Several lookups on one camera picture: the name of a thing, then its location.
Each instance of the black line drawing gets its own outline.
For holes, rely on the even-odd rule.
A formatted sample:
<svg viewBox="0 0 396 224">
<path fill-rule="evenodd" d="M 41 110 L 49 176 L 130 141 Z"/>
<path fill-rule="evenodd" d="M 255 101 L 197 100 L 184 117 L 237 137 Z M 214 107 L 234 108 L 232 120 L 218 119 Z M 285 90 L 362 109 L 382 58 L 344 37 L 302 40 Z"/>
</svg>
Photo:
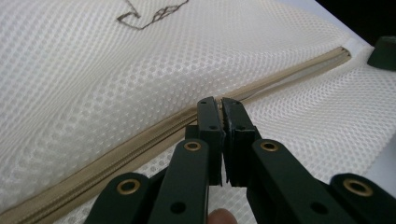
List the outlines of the black line drawing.
<svg viewBox="0 0 396 224">
<path fill-rule="evenodd" d="M 131 6 L 132 10 L 122 14 L 120 16 L 117 17 L 117 21 L 119 21 L 120 23 L 127 25 L 135 30 L 141 31 L 146 29 L 148 26 L 150 26 L 152 23 L 156 22 L 156 21 L 160 21 L 163 18 L 173 14 L 174 12 L 178 11 L 183 5 L 187 4 L 190 0 L 186 0 L 185 2 L 182 2 L 180 5 L 176 5 L 176 6 L 167 6 L 167 7 L 163 7 L 160 10 L 158 10 L 156 13 L 154 13 L 154 15 L 152 16 L 152 20 L 151 22 L 149 22 L 148 24 L 142 26 L 142 27 L 138 27 L 138 26 L 134 26 L 129 24 L 128 22 L 124 21 L 125 18 L 129 17 L 129 16 L 134 16 L 137 19 L 141 18 L 141 15 L 137 12 L 136 8 L 134 8 L 134 5 L 126 0 L 126 2 L 128 3 L 129 6 Z"/>
</svg>

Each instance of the zipper teeth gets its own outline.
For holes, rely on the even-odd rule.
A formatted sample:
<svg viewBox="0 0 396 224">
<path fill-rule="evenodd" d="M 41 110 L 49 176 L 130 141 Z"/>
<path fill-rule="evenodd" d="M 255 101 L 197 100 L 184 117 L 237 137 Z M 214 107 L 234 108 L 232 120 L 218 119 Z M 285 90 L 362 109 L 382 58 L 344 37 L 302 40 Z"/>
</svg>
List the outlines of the zipper teeth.
<svg viewBox="0 0 396 224">
<path fill-rule="evenodd" d="M 307 69 L 313 65 L 323 63 L 327 60 L 334 59 L 338 56 L 342 56 L 342 55 L 347 56 L 346 53 L 348 53 L 348 51 L 343 48 L 332 50 L 306 63 L 298 64 L 289 69 L 286 69 L 283 72 L 281 72 L 282 74 L 281 75 L 279 74 L 279 76 L 273 75 L 272 76 L 273 78 L 270 77 L 265 78 L 263 81 L 257 81 L 251 85 L 247 85 L 246 87 L 243 87 L 242 90 L 232 91 L 221 97 L 229 97 L 244 102 L 248 100 L 251 96 L 253 96 L 256 92 L 264 90 L 265 88 L 271 86 L 275 82 L 281 81 L 287 77 L 291 77 L 295 73 Z M 19 218 L 16 221 L 16 223 L 35 223 L 40 219 L 42 219 L 43 217 L 46 217 L 53 211 L 58 210 L 60 207 L 73 201 L 75 198 L 77 198 L 78 195 L 88 191 L 91 187 L 95 186 L 105 178 L 109 177 L 110 175 L 118 171 L 125 164 L 131 162 L 132 160 L 137 158 L 142 153 L 146 152 L 151 147 L 154 147 L 156 144 L 161 142 L 166 137 L 184 128 L 186 125 L 196 121 L 196 116 L 197 114 L 195 107 L 185 109 L 183 113 L 183 118 L 179 119 L 178 121 L 175 121 L 174 125 L 170 125 L 169 127 L 162 129 L 163 131 L 159 130 L 152 137 L 150 137 L 149 140 L 137 146 L 135 150 L 128 152 L 122 158 L 112 162 L 106 168 L 101 169 L 101 171 L 99 171 L 95 175 L 91 175 L 89 178 L 85 178 L 84 180 L 80 181 L 80 183 L 76 185 L 74 188 L 66 191 L 65 193 L 62 193 L 60 196 L 54 198 L 45 205 Z"/>
<path fill-rule="evenodd" d="M 126 154 L 124 157 L 121 159 L 112 162 L 109 164 L 106 168 L 101 170 L 99 173 L 96 173 L 95 175 L 91 176 L 90 178 L 87 178 L 83 181 L 80 182 L 77 186 L 74 188 L 70 189 L 66 193 L 60 195 L 57 198 L 54 198 L 51 200 L 48 204 L 38 208 L 34 212 L 30 213 L 29 215 L 22 217 L 17 221 L 17 223 L 35 223 L 41 218 L 47 216 L 50 214 L 52 211 L 57 210 L 59 207 L 63 206 L 64 204 L 72 201 L 74 198 L 76 198 L 79 194 L 87 191 L 90 189 L 92 186 L 96 185 L 109 175 L 113 174 L 117 170 L 119 170 L 122 166 L 125 164 L 129 163 L 130 161 L 134 160 L 137 158 L 140 154 L 143 152 L 147 151 L 149 148 L 155 146 L 157 143 L 161 142 L 164 138 L 167 136 L 171 135 L 172 133 L 175 133 L 176 131 L 182 129 L 186 125 L 194 122 L 196 120 L 196 113 L 191 113 L 188 115 L 186 118 L 178 121 L 175 125 L 170 126 L 169 128 L 163 130 L 162 132 L 158 132 L 154 134 L 152 138 L 141 144 L 140 146 L 136 147 L 136 150 L 130 151 L 128 154 Z"/>
</svg>

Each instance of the logo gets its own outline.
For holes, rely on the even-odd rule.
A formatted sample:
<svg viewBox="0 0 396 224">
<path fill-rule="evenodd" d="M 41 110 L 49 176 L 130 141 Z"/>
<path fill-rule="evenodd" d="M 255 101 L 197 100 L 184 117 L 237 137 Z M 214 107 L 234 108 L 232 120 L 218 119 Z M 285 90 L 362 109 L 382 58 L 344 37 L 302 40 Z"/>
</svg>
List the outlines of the logo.
<svg viewBox="0 0 396 224">
<path fill-rule="evenodd" d="M 190 0 L 126 0 L 131 11 L 117 17 L 117 21 L 141 31 L 152 23 L 172 15 Z"/>
</svg>

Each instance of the hole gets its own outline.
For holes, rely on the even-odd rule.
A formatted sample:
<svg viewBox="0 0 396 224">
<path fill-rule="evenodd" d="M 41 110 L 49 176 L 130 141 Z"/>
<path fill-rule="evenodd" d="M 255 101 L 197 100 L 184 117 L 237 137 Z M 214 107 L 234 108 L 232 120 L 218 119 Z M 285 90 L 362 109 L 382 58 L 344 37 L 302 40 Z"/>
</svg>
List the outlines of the hole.
<svg viewBox="0 0 396 224">
<path fill-rule="evenodd" d="M 273 143 L 270 142 L 263 142 L 260 144 L 262 149 L 267 150 L 267 151 L 277 151 L 279 147 Z"/>
<path fill-rule="evenodd" d="M 140 182 L 136 179 L 126 179 L 117 185 L 117 191 L 122 195 L 135 193 L 139 188 Z"/>
<path fill-rule="evenodd" d="M 186 148 L 189 151 L 196 151 L 201 148 L 201 144 L 197 142 L 188 142 L 184 145 L 184 148 Z"/>
<path fill-rule="evenodd" d="M 366 188 L 358 183 L 351 183 L 350 187 L 352 187 L 354 190 L 360 191 L 360 192 L 364 192 L 366 191 Z"/>
<path fill-rule="evenodd" d="M 121 186 L 121 189 L 124 191 L 131 190 L 136 186 L 134 182 L 127 182 Z"/>
<path fill-rule="evenodd" d="M 186 204 L 177 202 L 177 203 L 172 203 L 171 205 L 171 211 L 175 214 L 180 214 L 183 213 L 186 210 Z"/>
<path fill-rule="evenodd" d="M 314 210 L 314 212 L 321 215 L 326 215 L 329 213 L 327 207 L 321 203 L 311 203 L 311 208 Z"/>
<path fill-rule="evenodd" d="M 195 149 L 195 148 L 198 148 L 198 145 L 196 145 L 195 143 L 190 143 L 190 144 L 188 144 L 188 147 L 191 149 Z"/>
<path fill-rule="evenodd" d="M 357 194 L 362 197 L 370 197 L 373 195 L 373 190 L 370 186 L 356 179 L 345 179 L 344 187 L 350 192 Z"/>
</svg>

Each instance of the beige zipper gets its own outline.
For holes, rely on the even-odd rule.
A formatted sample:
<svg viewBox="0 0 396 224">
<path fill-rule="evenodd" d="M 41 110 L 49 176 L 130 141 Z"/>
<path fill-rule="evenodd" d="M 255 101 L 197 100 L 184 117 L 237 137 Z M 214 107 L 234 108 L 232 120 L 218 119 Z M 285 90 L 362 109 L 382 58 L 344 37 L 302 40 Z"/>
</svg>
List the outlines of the beige zipper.
<svg viewBox="0 0 396 224">
<path fill-rule="evenodd" d="M 265 94 L 329 71 L 349 59 L 349 52 L 338 48 L 217 99 L 229 97 L 248 104 Z M 195 121 L 194 106 L 176 113 L 112 149 L 56 186 L 7 210 L 0 216 L 0 220 L 6 223 L 49 223 L 57 220 L 97 195 L 110 179 L 137 169 L 182 139 L 184 127 Z"/>
</svg>

